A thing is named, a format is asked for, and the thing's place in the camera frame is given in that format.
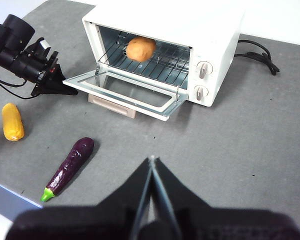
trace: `power cord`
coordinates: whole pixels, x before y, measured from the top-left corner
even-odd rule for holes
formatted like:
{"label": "power cord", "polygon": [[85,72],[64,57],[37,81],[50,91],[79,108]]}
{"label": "power cord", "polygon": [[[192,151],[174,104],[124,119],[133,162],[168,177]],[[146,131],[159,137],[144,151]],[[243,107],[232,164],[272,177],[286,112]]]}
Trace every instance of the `power cord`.
{"label": "power cord", "polygon": [[5,86],[3,85],[6,85],[6,86],[9,86],[9,87],[13,87],[13,88],[19,88],[19,87],[22,87],[26,84],[27,80],[25,80],[22,84],[11,84],[11,83],[8,83],[8,82],[5,82],[5,81],[2,81],[0,80],[0,87],[2,87],[4,90],[6,90],[8,93],[20,98],[20,99],[24,99],[24,100],[27,100],[27,99],[33,99],[33,98],[36,98],[38,97],[40,94],[37,94],[37,95],[34,95],[34,96],[30,96],[30,97],[23,97],[23,96],[19,96],[17,94],[15,94],[14,92],[10,91],[9,89],[7,89]]}
{"label": "power cord", "polygon": [[264,46],[262,46],[260,43],[257,43],[255,41],[251,41],[251,40],[239,40],[238,43],[253,44],[253,45],[256,45],[256,46],[262,48],[265,52],[263,52],[261,55],[256,52],[249,51],[245,54],[242,54],[242,53],[235,54],[234,55],[235,57],[245,57],[245,58],[259,61],[259,62],[267,65],[267,67],[270,69],[271,74],[274,76],[277,75],[278,72],[280,72],[280,69],[272,62],[269,50],[266,49]]}

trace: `oven rack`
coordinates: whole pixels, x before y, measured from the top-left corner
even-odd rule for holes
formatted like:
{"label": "oven rack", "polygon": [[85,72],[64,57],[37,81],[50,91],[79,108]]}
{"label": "oven rack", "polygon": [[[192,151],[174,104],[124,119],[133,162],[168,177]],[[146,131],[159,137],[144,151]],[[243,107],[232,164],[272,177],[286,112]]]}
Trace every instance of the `oven rack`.
{"label": "oven rack", "polygon": [[152,57],[147,61],[138,62],[126,56],[127,42],[128,38],[113,42],[99,62],[176,87],[181,87],[187,82],[189,47],[157,41]]}

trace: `gray table surface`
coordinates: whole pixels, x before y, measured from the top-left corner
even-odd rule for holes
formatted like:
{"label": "gray table surface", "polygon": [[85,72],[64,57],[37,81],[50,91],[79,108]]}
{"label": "gray table surface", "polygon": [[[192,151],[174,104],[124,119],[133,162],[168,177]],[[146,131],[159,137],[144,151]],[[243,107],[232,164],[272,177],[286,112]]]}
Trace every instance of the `gray table surface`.
{"label": "gray table surface", "polygon": [[[24,20],[59,51],[69,78],[95,69],[81,22],[93,6],[47,1]],[[61,195],[44,206],[95,205],[121,185],[149,155],[213,207],[270,209],[300,227],[300,46],[242,35],[265,45],[281,72],[236,58],[212,107],[185,102],[167,122],[144,114],[130,119],[78,96],[18,99],[0,89],[0,184],[38,204],[46,183],[82,137],[100,144]],[[259,51],[241,43],[237,52]],[[0,77],[22,80],[0,68]],[[28,96],[33,88],[13,89]],[[7,141],[1,110],[16,104],[25,137]]]}

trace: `eggplant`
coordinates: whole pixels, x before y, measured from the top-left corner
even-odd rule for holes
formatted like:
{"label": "eggplant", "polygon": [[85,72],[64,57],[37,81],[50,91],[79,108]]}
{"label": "eggplant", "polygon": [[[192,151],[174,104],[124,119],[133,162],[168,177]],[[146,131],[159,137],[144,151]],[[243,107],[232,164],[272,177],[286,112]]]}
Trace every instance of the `eggplant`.
{"label": "eggplant", "polygon": [[42,202],[46,202],[60,193],[82,165],[88,160],[93,152],[94,146],[95,142],[90,137],[83,137],[73,145],[66,159],[45,186],[41,197]]}

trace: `oven door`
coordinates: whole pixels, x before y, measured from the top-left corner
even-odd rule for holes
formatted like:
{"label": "oven door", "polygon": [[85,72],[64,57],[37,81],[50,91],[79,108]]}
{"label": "oven door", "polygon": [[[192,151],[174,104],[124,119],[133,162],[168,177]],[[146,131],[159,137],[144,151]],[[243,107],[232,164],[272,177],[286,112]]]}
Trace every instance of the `oven door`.
{"label": "oven door", "polygon": [[115,104],[167,121],[170,115],[188,99],[179,88],[162,89],[126,77],[108,69],[90,71],[63,81],[65,85],[87,92]]}

